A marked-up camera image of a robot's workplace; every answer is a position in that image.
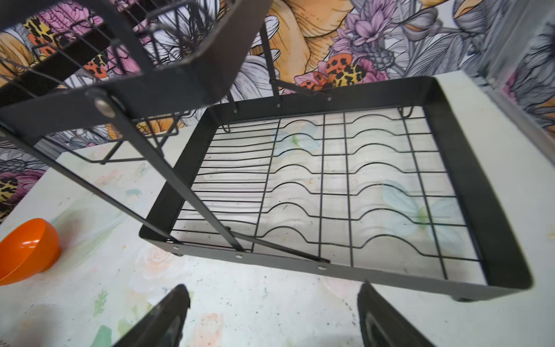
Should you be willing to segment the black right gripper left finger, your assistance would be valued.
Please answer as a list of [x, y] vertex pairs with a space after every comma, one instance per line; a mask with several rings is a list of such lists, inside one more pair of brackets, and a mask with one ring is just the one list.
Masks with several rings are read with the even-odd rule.
[[179, 346], [190, 306], [189, 292], [179, 284], [114, 346]]

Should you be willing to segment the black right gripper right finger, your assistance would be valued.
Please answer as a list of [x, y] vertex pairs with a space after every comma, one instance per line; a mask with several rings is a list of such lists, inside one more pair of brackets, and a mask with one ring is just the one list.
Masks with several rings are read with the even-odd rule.
[[434, 346], [368, 281], [361, 285], [357, 306], [365, 346]]

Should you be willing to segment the orange plastic bowl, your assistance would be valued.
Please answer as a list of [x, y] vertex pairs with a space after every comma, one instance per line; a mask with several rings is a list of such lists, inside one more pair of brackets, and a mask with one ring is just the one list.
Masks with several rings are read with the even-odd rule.
[[1, 285], [47, 271], [62, 254], [59, 234], [46, 220], [34, 218], [1, 241]]

